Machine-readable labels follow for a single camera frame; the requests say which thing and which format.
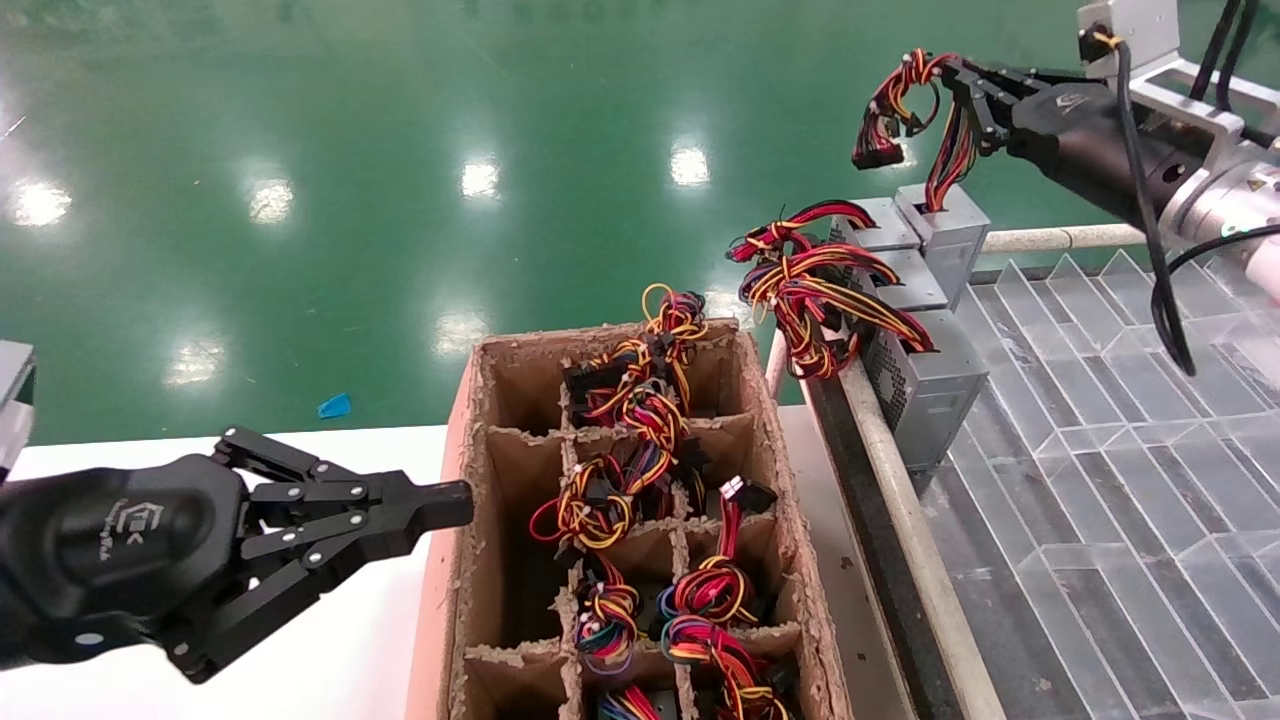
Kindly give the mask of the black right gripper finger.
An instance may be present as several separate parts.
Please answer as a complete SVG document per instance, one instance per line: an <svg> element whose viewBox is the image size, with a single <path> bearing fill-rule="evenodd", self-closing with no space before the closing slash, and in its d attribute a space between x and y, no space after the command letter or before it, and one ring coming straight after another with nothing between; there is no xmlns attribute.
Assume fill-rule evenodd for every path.
<svg viewBox="0 0 1280 720"><path fill-rule="evenodd" d="M1032 68L983 67L964 56L946 59L941 79L960 97L1029 97L1051 87L1051 82Z"/></svg>
<svg viewBox="0 0 1280 720"><path fill-rule="evenodd" d="M1007 147L1011 136L1012 96L996 85L959 85L955 88L955 99L972 127L977 152L980 156L991 156Z"/></svg>

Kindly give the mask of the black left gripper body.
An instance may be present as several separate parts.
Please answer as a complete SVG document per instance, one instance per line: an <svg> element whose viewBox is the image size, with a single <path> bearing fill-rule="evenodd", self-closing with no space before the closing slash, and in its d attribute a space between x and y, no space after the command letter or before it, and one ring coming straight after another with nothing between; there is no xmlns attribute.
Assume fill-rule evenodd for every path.
<svg viewBox="0 0 1280 720"><path fill-rule="evenodd" d="M241 557L246 462L186 455L3 487L3 666L137 644L223 669L262 642Z"/></svg>

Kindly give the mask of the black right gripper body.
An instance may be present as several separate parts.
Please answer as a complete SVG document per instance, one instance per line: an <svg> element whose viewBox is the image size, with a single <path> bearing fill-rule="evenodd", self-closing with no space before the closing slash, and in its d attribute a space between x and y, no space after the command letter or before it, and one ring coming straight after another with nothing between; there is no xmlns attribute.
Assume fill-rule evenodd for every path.
<svg viewBox="0 0 1280 720"><path fill-rule="evenodd" d="M1201 168L1201 133L1179 129L1161 111L1133 110L1137 150L1155 211ZM1116 94L1100 83L1064 83L1024 97L1011 110L1007 152L1093 206L1142 225Z"/></svg>

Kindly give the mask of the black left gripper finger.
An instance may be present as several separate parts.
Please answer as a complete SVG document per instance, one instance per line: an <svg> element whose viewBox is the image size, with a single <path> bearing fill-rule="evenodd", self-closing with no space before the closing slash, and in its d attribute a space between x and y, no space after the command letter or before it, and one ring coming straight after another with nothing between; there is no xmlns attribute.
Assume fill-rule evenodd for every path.
<svg viewBox="0 0 1280 720"><path fill-rule="evenodd" d="M166 656L188 682L209 682L366 565L472 519L472 503L375 503L243 538L168 623Z"/></svg>
<svg viewBox="0 0 1280 720"><path fill-rule="evenodd" d="M301 527L349 512L388 518L393 527L466 527L474 520L470 483L413 483L403 471L357 473L243 427L227 429L212 461L260 482L247 491L250 518L264 527Z"/></svg>

